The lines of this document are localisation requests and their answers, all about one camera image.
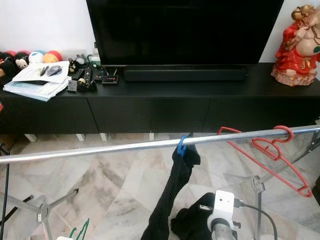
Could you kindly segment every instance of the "cable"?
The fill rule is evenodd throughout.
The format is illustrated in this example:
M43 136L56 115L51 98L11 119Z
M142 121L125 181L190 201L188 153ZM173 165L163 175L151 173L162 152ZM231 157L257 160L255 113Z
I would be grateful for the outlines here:
M3 240L3 237L4 237L6 207L7 207L7 198L8 198L8 185L9 185L9 166L10 166L9 164L6 165L5 192L4 192L4 198L3 198L3 209L2 209L2 222L1 222L0 240Z
M274 232L274 240L278 240L278 232L277 232L276 224L275 224L274 220L272 219L272 217L268 213L266 213L265 211L255 207L255 206L251 206L251 205L248 205L245 203L241 203L241 207L247 207L250 209L254 209L254 210L257 210L258 212L262 213L263 215L265 215L270 220L270 222L272 224L273 232Z
M74 234L74 232L77 231L77 228L74 227L69 235L69 238L72 238L72 235Z
M76 237L76 240L79 240L82 232L84 231L83 233L83 236L82 236L82 240L85 240L85 235L86 235L86 232L87 232L87 228L88 228L88 225L89 225L89 222L90 222L90 218L88 218L88 220L84 223L81 231L79 232L79 235Z

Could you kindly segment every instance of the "soundbar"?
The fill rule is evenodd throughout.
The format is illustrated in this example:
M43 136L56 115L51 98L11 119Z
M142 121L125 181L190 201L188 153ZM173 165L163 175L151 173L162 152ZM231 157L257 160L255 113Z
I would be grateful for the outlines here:
M124 68L127 82L242 81L247 75L243 66L130 65Z

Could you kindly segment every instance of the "cabinet leg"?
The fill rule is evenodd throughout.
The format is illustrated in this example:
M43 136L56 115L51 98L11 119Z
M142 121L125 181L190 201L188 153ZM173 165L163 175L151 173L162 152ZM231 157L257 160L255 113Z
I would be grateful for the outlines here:
M77 133L76 137L79 139L80 142L84 142L86 139L86 136L82 133Z
M25 134L25 136L31 143L35 143L38 140L37 136L34 134Z
M100 133L101 139L103 142L107 142L108 141L108 134L106 133Z
M149 133L149 140L150 141L154 141L155 140L155 133L154 132L150 132Z

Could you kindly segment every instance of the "red clothes hanger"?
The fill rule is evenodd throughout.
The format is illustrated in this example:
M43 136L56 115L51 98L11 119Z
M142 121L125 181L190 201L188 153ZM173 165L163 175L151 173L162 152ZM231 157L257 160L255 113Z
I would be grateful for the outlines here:
M294 165L292 165L291 162L289 162L282 154L279 146L277 145L277 143L287 143L289 141L291 141L294 138L294 133L292 132L292 130L286 126L275 126L273 129L283 129L285 131L288 132L289 137L287 139L279 139L276 138L274 140L269 140L266 138L262 138L262 137L256 137L252 139L251 144L258 149L259 151L261 151L263 154L265 154L267 157L269 157L270 159L272 159L273 161L278 161L278 160L282 160L284 161L294 172L295 174L301 179L303 186L300 188L295 187L294 185L292 185L290 182L288 182L287 180L285 180L283 177L279 176L279 174L277 174L275 171L271 170L270 168L268 168L267 166L263 165L260 161L256 160L253 156L251 156L250 154L248 154L247 152L245 152L243 149L241 149L239 146L237 146L234 142L232 141L227 141L231 146L233 146L235 149L237 149L238 151L240 151L243 155L245 155L246 157L248 157L249 159L251 159L253 162L255 162L256 164L258 164L261 168L263 168L264 170L266 170L267 172L269 172L270 174L272 174L273 176L275 176L277 179L279 179L280 181L282 181L283 183L285 183L286 185L288 185L290 188L292 188L293 190L295 190L296 192L298 192L299 194L301 194L302 196L306 197L306 198L310 198L312 197L312 192L309 188L309 185L305 179L305 177L295 168ZM230 127L225 127L222 126L220 127L219 131L217 132L217 135L220 135L220 133L223 130L227 130L227 131L231 131L234 133L241 133L241 131L230 128ZM268 146L264 147L262 146L260 143L267 143ZM272 151L270 151L270 146L273 146L276 151L277 154L273 153Z

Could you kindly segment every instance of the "black tv cabinet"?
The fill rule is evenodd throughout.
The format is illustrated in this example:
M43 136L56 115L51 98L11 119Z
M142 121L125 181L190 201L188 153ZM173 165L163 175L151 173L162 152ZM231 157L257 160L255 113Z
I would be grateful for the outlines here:
M66 90L48 102L0 91L0 134L96 134L241 131L312 125L320 116L320 82L289 87L273 63L248 68L244 81L97 83L96 92Z

